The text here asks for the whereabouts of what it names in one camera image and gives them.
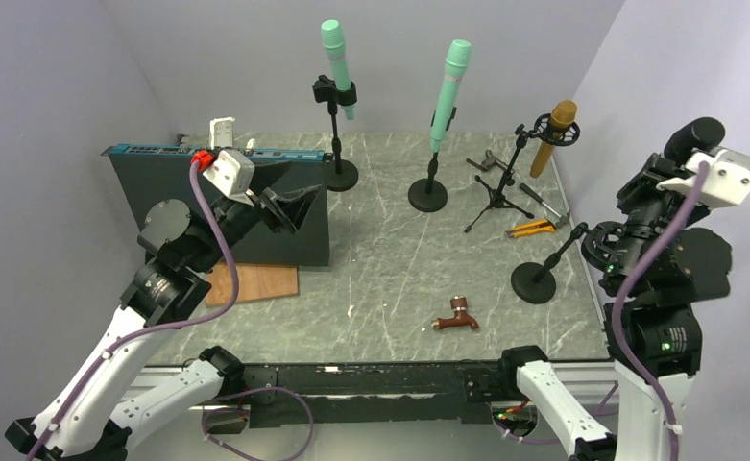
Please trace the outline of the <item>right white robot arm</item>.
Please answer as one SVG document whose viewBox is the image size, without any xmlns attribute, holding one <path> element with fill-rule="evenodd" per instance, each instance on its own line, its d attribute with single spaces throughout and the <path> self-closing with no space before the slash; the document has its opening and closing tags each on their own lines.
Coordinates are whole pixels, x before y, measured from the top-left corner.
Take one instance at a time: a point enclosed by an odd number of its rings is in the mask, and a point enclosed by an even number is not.
<svg viewBox="0 0 750 461">
<path fill-rule="evenodd" d="M 655 154 L 617 194 L 624 222 L 571 232 L 611 297 L 604 328 L 617 376 L 617 429 L 579 403 L 537 346 L 505 350 L 496 371 L 500 393 L 530 400 L 568 459 L 678 458 L 681 414 L 703 347 L 692 307 L 730 292 L 731 245 L 699 221 L 743 201 L 742 171 L 724 147 L 695 148 L 685 158 Z"/>
</svg>

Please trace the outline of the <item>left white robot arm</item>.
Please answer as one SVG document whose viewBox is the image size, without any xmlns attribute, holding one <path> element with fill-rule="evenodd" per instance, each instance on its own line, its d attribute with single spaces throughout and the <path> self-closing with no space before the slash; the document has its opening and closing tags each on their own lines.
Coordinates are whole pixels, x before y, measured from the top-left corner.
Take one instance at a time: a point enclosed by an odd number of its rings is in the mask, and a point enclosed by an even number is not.
<svg viewBox="0 0 750 461">
<path fill-rule="evenodd" d="M 179 330 L 198 324 L 205 279 L 255 226 L 296 232 L 321 189 L 285 193 L 275 183 L 286 161 L 193 160 L 189 182 L 199 204 L 164 200 L 148 212 L 137 241 L 147 261 L 134 274 L 99 343 L 72 380 L 33 417 L 13 421 L 7 441 L 29 460 L 123 460 L 148 435 L 192 405 L 229 403 L 245 390 L 244 364 L 225 348 L 204 349 L 190 365 L 143 394 L 126 392 L 149 359 Z"/>
</svg>

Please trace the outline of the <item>black tripod shock-mount stand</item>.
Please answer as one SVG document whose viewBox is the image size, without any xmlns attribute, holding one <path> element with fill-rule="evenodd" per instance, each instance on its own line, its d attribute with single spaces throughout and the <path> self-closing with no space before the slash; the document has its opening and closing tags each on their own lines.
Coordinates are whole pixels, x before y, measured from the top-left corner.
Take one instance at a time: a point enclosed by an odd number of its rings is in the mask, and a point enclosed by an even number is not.
<svg viewBox="0 0 750 461">
<path fill-rule="evenodd" d="M 514 134 L 517 136 L 516 143 L 515 143 L 515 150 L 513 155 L 511 156 L 511 159 L 508 163 L 510 168 L 514 169 L 516 160 L 519 156 L 519 153 L 523 148 L 526 147 L 527 142 L 529 139 L 537 139 L 532 138 L 532 130 L 527 130 L 523 124 L 519 124 Z M 464 228 L 464 233 L 469 233 L 472 230 L 472 227 L 475 225 L 475 223 L 482 217 L 482 215 L 491 209 L 514 209 L 519 211 L 523 216 L 529 219 L 534 218 L 534 214 L 532 212 L 526 211 L 522 209 L 520 206 L 517 206 L 515 203 L 509 201 L 503 191 L 507 186 L 513 185 L 516 181 L 514 179 L 514 174 L 512 174 L 510 171 L 503 171 L 499 183 L 496 187 L 492 187 L 489 184 L 487 184 L 485 181 L 481 179 L 479 175 L 474 176 L 474 180 L 478 182 L 480 185 L 486 188 L 486 190 L 489 193 L 489 203 L 480 211 L 480 213 L 474 218 L 474 220 L 468 224 Z"/>
</svg>

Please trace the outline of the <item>black microphone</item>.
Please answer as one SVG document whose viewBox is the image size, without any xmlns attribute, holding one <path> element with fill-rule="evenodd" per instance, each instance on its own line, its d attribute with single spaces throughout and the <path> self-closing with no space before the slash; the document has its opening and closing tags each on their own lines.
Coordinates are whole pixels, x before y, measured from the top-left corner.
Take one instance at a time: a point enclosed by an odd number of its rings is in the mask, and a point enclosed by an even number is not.
<svg viewBox="0 0 750 461">
<path fill-rule="evenodd" d="M 679 164 L 688 162 L 696 151 L 709 152 L 724 139 L 724 125 L 713 117 L 699 117 L 676 131 L 663 149 L 663 157 Z"/>
</svg>

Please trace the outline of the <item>gold microphone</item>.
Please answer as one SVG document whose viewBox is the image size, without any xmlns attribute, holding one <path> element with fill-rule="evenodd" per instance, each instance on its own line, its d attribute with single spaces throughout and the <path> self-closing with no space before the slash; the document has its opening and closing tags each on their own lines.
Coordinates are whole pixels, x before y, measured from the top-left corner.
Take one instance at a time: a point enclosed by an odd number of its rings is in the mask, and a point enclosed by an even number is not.
<svg viewBox="0 0 750 461">
<path fill-rule="evenodd" d="M 543 173 L 556 147 L 568 147 L 577 141 L 580 127 L 575 121 L 576 114 L 576 103 L 563 100 L 551 112 L 537 118 L 531 137 L 540 139 L 541 145 L 531 164 L 531 178 L 538 178 Z"/>
</svg>

